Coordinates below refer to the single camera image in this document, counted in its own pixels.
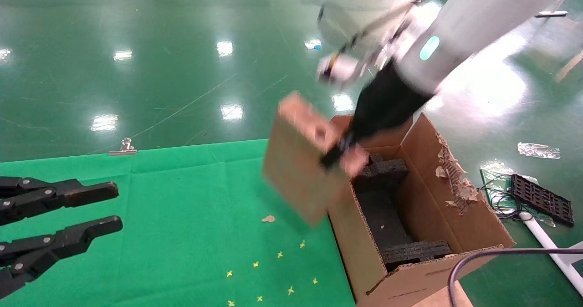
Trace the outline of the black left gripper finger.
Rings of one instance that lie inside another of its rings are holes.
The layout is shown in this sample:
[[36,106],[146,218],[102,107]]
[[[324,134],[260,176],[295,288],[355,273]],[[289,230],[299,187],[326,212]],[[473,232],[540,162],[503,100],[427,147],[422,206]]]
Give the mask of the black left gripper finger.
[[60,208],[79,207],[118,197],[114,182],[82,185],[77,179],[48,183],[34,178],[0,178],[0,224],[8,225]]
[[0,297],[5,298],[37,280],[58,261],[83,254],[100,236],[122,230],[118,215],[66,227],[53,235],[2,242]]

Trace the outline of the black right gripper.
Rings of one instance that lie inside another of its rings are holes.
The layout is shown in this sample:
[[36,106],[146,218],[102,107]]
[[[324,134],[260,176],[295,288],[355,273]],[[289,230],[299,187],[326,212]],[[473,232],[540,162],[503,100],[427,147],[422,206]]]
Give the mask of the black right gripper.
[[412,81],[404,79],[398,67],[391,63],[384,67],[360,92],[348,133],[320,159],[323,168],[339,163],[352,149],[357,139],[367,139],[379,131],[396,129],[424,106],[432,93],[422,92]]

